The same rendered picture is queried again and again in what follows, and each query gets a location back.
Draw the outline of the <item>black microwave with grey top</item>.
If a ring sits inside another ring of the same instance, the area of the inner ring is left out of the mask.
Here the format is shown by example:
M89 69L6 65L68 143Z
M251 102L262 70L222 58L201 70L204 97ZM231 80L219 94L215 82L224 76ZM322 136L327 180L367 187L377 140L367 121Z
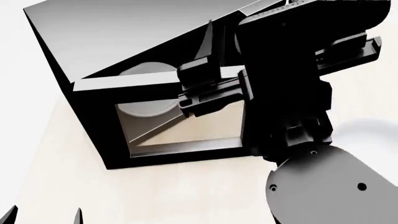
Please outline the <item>black microwave with grey top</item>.
M238 60L234 44L234 25L247 16L280 7L285 2L46 0L26 7L24 13L62 93L76 114L75 82L111 78L117 72L146 62L166 63L177 68L196 55L209 21L226 27L227 56L221 76L224 80L235 78L243 64Z

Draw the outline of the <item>grey round turntable plate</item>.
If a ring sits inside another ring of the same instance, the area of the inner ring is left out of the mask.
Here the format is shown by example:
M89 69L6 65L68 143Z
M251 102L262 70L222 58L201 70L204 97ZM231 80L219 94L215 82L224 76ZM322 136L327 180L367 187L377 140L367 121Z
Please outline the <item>grey round turntable plate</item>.
M140 63L135 67L129 68L119 74L119 76L147 74L157 72L173 72L177 69L171 65L160 62ZM127 115L138 118L152 118L168 113L176 108L177 100L157 100L147 102L134 102L118 104L119 110Z

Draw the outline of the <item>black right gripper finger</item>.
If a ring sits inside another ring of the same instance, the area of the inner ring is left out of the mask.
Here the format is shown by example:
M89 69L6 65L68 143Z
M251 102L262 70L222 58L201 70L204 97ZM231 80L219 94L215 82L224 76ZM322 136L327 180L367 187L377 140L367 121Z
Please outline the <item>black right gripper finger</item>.
M183 91L211 85L221 80L223 64L223 28L209 21L202 43L195 57L177 69Z
M334 40L332 43L328 44L321 50L315 52L315 55L336 55L345 52L354 52L363 48L367 41L367 32L362 31L355 33L349 37L344 37L342 39Z

